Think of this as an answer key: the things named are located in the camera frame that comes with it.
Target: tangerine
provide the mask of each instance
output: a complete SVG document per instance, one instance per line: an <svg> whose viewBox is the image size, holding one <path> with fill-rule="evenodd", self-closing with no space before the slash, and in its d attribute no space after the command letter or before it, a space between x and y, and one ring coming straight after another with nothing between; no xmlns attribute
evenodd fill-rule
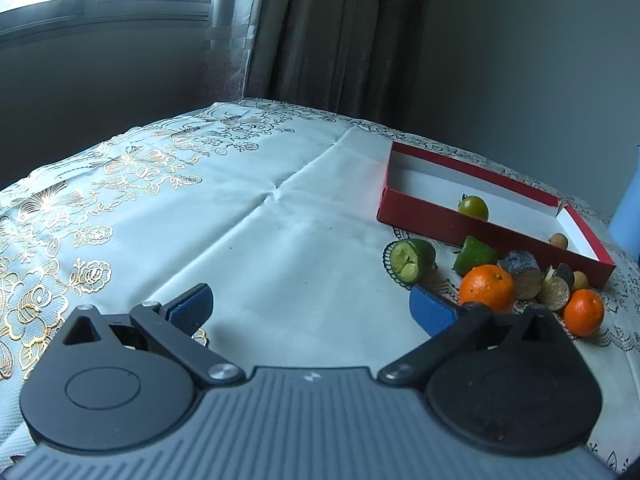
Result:
<svg viewBox="0 0 640 480"><path fill-rule="evenodd" d="M462 279L458 301L460 305L478 301L503 314L515 303L513 279L496 265L481 265L471 269Z"/></svg>
<svg viewBox="0 0 640 480"><path fill-rule="evenodd" d="M595 292L582 288L571 295L562 317L569 332L588 337L600 328L604 319L604 305Z"/></svg>

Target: curtain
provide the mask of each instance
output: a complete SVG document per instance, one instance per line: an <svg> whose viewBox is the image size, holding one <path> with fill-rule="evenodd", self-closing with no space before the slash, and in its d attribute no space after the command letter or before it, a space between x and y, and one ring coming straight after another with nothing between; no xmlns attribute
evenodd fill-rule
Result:
<svg viewBox="0 0 640 480"><path fill-rule="evenodd" d="M246 91L398 127L426 0L263 0Z"/></svg>
<svg viewBox="0 0 640 480"><path fill-rule="evenodd" d="M262 0L212 0L196 75L196 103L244 97Z"/></svg>

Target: box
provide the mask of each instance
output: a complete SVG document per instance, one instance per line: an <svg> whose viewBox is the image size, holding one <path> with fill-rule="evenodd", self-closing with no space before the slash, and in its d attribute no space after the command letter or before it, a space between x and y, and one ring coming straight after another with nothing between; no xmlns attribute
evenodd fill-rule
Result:
<svg viewBox="0 0 640 480"><path fill-rule="evenodd" d="M489 208L484 222L457 211L463 194L481 197ZM541 270L560 263L587 275L601 288L616 268L578 212L545 191L493 171L438 153L394 142L386 166L378 221L462 246L471 235L503 257L529 251ZM568 250L548 243L554 233Z"/></svg>

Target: white tablecloth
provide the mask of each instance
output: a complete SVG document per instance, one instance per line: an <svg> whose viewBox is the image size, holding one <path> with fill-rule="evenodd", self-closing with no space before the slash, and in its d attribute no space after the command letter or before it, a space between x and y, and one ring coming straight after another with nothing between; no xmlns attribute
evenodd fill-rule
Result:
<svg viewBox="0 0 640 480"><path fill-rule="evenodd" d="M383 265L385 248L408 235L376 221L391 140L555 192L429 139L263 100L134 128L0 192L0 470L33 445L20 386L79 303L123 313L209 283L210 347L247 371L376 373L424 342L409 292ZM622 471L640 453L638 268L571 200L618 265L601 331L577 345L605 401L589 447ZM447 269L451 249L434 244ZM456 284L447 274L434 286L454 298Z"/></svg>

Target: wall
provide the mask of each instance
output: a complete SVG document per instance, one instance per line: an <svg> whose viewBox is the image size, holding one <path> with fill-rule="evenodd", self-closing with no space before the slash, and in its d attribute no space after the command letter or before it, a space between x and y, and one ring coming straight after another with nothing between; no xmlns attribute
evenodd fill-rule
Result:
<svg viewBox="0 0 640 480"><path fill-rule="evenodd" d="M409 131L612 214L640 143L640 0L430 0Z"/></svg>
<svg viewBox="0 0 640 480"><path fill-rule="evenodd" d="M103 24L0 50L0 189L132 126L193 108L200 25L151 25Z"/></svg>

